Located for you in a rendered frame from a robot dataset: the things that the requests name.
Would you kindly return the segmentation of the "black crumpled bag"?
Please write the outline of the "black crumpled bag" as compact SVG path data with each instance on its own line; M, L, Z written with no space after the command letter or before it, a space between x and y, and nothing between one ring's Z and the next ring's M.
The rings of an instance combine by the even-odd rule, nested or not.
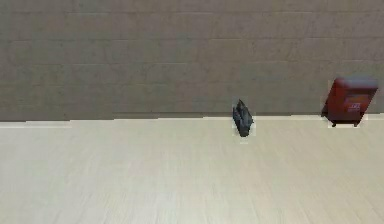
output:
M239 99L232 110L233 120L241 137L247 137L254 123L251 113L245 103Z

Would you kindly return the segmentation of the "red box on legs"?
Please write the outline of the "red box on legs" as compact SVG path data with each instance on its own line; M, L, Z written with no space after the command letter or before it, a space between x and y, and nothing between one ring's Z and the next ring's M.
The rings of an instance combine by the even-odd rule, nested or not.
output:
M357 127L378 90L378 81L369 77L338 77L333 81L321 116L335 127Z

